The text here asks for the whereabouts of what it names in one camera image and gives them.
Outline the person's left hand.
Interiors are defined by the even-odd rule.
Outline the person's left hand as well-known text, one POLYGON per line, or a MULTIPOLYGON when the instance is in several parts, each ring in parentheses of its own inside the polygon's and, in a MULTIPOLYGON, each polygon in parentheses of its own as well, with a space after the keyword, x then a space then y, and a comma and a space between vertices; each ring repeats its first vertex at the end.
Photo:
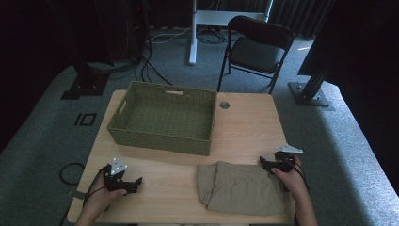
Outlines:
POLYGON ((89 191, 89 197, 85 202, 85 206, 99 209, 102 212, 117 198, 126 195, 127 191, 124 189, 109 191, 104 184, 104 177, 102 175, 96 180, 94 186, 89 191))

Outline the white metal desk frame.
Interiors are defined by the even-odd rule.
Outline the white metal desk frame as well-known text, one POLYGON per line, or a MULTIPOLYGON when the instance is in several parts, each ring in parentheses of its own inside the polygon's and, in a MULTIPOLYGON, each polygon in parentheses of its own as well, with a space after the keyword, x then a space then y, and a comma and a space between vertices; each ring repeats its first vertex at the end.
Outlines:
POLYGON ((199 10, 197 9, 197 0, 192 0, 192 35, 190 43, 190 51, 188 63, 195 65, 197 63, 197 26, 198 25, 211 25, 211 26, 227 26, 228 22, 235 16, 244 15, 252 19, 262 20, 267 22, 270 18, 270 12, 274 0, 267 0, 266 8, 263 12, 244 12, 244 11, 223 11, 223 10, 199 10))

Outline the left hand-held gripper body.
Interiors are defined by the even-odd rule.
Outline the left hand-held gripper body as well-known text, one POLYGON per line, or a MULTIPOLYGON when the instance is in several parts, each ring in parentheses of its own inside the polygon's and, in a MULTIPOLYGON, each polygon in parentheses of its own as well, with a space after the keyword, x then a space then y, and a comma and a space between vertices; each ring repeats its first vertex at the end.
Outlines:
POLYGON ((127 166, 114 158, 111 164, 104 167, 104 184, 109 191, 124 189, 127 192, 133 191, 133 184, 123 182, 122 177, 127 170, 127 166))

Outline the green woven basket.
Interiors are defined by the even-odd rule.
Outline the green woven basket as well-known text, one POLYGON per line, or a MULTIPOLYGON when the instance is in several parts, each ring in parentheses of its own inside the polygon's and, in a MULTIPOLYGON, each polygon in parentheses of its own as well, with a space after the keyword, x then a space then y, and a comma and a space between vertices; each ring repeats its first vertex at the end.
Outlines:
POLYGON ((133 82, 107 130, 119 145, 208 156, 217 92, 133 82))

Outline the black stand with base plate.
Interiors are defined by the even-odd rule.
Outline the black stand with base plate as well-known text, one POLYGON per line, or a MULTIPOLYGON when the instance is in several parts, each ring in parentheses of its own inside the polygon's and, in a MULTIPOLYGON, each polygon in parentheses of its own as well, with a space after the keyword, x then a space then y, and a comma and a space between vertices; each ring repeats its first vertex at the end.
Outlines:
POLYGON ((335 108, 321 90, 323 82, 328 76, 330 64, 326 63, 317 75, 312 75, 307 83, 290 82, 288 87, 297 105, 319 106, 324 111, 334 111, 335 108))
POLYGON ((109 73, 94 72, 88 65, 60 0, 46 0, 46 2, 54 17, 53 28, 56 36, 76 71, 70 89, 63 92, 61 99, 78 100, 81 96, 102 96, 109 73))

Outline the beige shorts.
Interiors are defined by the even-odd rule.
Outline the beige shorts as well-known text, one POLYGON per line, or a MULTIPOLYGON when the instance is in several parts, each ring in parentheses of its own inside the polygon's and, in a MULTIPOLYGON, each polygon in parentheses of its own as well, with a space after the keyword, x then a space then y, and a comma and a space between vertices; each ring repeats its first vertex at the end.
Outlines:
POLYGON ((199 165, 197 186, 199 201, 209 211, 251 216, 286 212, 282 181, 261 166, 199 165))

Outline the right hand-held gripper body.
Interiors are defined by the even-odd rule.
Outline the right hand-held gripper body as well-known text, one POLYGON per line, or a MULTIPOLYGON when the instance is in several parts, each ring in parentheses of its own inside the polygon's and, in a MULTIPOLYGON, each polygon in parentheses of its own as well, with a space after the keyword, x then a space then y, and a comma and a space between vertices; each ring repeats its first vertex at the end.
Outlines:
POLYGON ((289 172, 295 164, 295 155, 297 153, 303 153, 302 149, 298 149, 294 146, 286 144, 284 146, 277 146, 275 156, 275 162, 272 162, 270 169, 276 168, 283 172, 289 172))

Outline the person's right hand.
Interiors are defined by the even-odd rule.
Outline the person's right hand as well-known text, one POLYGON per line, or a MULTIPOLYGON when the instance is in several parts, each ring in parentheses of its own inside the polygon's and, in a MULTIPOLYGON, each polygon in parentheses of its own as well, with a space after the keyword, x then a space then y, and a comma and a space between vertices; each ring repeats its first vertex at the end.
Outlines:
POLYGON ((295 167, 289 172, 283 172, 279 169, 273 168, 272 172, 284 183, 288 190, 294 195, 296 192, 307 190, 304 180, 304 174, 301 169, 301 161, 295 157, 295 167))

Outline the black folding chair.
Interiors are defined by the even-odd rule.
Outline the black folding chair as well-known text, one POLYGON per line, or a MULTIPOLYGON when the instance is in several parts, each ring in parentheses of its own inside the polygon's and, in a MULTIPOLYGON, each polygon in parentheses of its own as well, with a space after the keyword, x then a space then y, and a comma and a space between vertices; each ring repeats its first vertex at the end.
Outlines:
POLYGON ((220 91, 225 68, 268 78, 271 94, 295 39, 288 27, 239 15, 228 22, 228 44, 217 84, 220 91))

